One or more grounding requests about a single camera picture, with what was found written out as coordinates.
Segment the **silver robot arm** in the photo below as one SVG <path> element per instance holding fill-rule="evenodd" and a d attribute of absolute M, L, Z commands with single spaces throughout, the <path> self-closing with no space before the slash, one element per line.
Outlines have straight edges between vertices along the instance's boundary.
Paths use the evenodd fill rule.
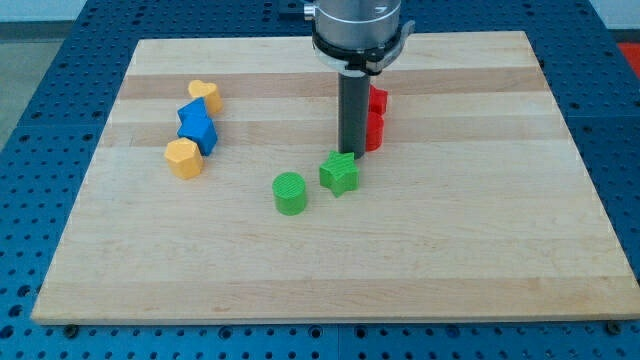
<path fill-rule="evenodd" d="M 304 5 L 316 57 L 346 77 L 377 76 L 403 51 L 415 22 L 401 0 L 314 0 Z"/>

